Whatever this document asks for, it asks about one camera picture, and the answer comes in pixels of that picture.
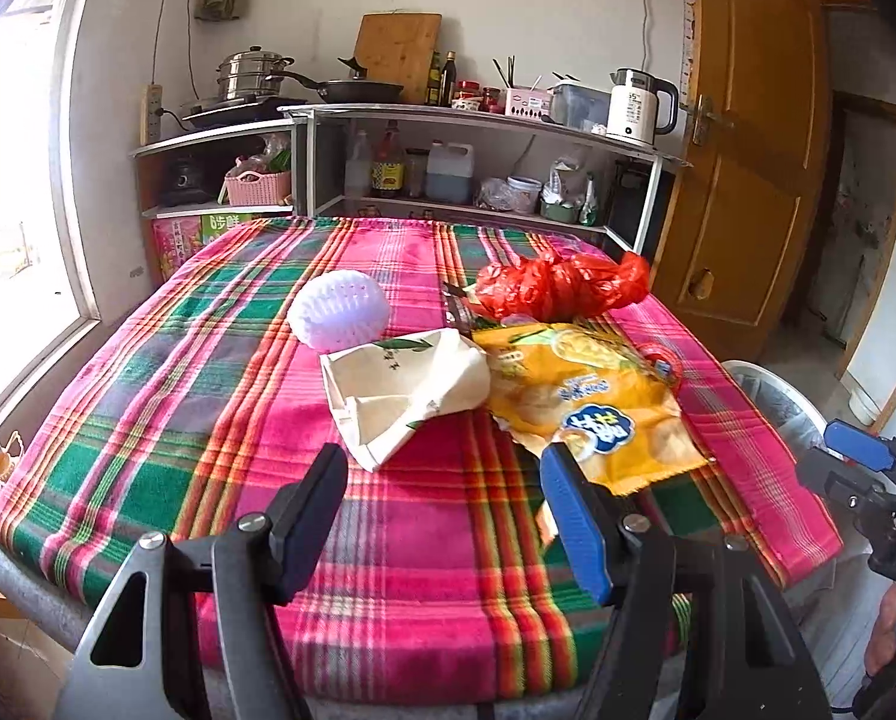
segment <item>white ball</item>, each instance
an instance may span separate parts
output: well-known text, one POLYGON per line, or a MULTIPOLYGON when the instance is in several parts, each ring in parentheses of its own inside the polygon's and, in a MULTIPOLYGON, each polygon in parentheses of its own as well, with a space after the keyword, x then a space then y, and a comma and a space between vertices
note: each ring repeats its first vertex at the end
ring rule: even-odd
POLYGON ((390 316, 382 286, 360 271, 315 276, 287 309, 298 340, 322 354, 377 341, 390 316))

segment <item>red plastic bag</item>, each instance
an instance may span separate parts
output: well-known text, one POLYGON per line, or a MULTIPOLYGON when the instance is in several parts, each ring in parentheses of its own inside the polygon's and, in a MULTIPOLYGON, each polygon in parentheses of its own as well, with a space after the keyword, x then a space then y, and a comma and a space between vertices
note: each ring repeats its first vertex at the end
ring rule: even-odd
POLYGON ((538 322, 570 322, 640 303, 648 295, 651 268, 627 252, 617 265, 606 257, 546 251, 536 260, 515 255, 513 265, 481 269, 475 296, 492 319, 526 314, 538 322))

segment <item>cabinet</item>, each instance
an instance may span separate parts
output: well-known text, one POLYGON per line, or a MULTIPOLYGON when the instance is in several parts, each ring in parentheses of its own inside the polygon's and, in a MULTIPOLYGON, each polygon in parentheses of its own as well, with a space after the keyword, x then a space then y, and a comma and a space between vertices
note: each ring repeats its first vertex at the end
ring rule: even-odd
MULTIPOLYGON (((365 203, 376 205, 382 215, 406 215, 411 209, 430 211, 435 218, 463 221, 470 224, 513 226, 537 229, 562 229, 589 240, 612 245, 614 250, 641 252, 648 237, 648 223, 658 194, 662 168, 672 169, 687 165, 683 160, 657 151, 649 146, 635 146, 612 138, 578 132, 557 124, 516 119, 497 114, 457 111, 450 108, 432 108, 424 105, 380 105, 371 103, 339 103, 333 105, 297 105, 281 108, 283 119, 270 122, 235 124, 192 132, 161 143, 143 146, 132 153, 137 174, 137 195, 148 266, 155 283, 160 283, 161 268, 155 248, 152 221, 159 218, 180 218, 188 215, 216 214, 219 212, 250 212, 255 215, 283 215, 290 213, 281 206, 219 206, 216 202, 173 208, 158 205, 164 175, 169 160, 181 155, 202 160, 223 176, 224 170, 233 164, 238 154, 260 151, 259 135, 286 131, 291 136, 291 196, 293 213, 317 217, 317 215, 353 215, 365 203), (355 123, 383 124, 389 119, 411 124, 425 124, 435 130, 442 127, 470 127, 489 131, 490 143, 502 145, 501 139, 517 134, 555 143, 565 148, 586 148, 604 152, 607 157, 628 157, 648 166, 648 184, 645 201, 633 238, 628 239, 610 226, 587 227, 581 224, 560 223, 546 220, 540 215, 519 215, 494 211, 475 206, 454 206, 427 199, 356 199, 343 194, 345 143, 355 123)), ((220 181, 215 180, 220 188, 220 181)))

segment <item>cooking pot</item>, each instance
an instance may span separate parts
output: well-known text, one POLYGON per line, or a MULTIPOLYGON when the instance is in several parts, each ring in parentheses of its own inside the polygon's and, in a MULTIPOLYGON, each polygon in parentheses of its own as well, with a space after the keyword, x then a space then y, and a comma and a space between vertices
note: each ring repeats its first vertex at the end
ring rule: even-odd
POLYGON ((275 71, 293 64, 290 56, 266 52, 261 46, 233 53, 225 57, 217 68, 217 98, 224 103, 225 100, 239 100, 245 95, 276 97, 281 90, 281 76, 275 76, 275 71))
POLYGON ((274 71, 270 79, 295 79, 305 89, 313 89, 325 103, 396 103, 404 87, 398 83, 384 83, 368 80, 367 68, 358 64, 355 57, 341 59, 338 62, 355 71, 353 79, 335 81, 315 81, 291 70, 274 71))

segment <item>black pot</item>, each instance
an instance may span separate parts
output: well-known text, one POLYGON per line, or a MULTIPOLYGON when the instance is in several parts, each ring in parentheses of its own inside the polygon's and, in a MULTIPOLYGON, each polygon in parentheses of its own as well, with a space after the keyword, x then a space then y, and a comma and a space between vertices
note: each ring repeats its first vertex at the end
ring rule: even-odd
POLYGON ((315 81, 291 70, 273 71, 269 77, 295 79, 305 89, 313 89, 325 103, 396 103, 404 87, 398 83, 368 80, 368 71, 355 57, 337 61, 355 71, 353 79, 315 81))

